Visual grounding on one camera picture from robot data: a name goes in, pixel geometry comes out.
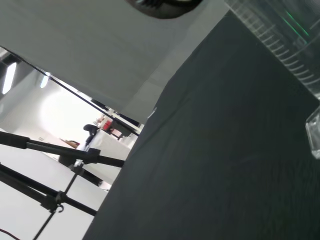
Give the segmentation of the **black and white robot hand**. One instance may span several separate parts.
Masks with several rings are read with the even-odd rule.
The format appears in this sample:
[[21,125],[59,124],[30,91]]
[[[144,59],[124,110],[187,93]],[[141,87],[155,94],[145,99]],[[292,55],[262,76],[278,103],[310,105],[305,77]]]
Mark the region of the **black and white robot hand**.
[[156,19],[176,19],[197,8],[202,0],[127,0],[140,13]]

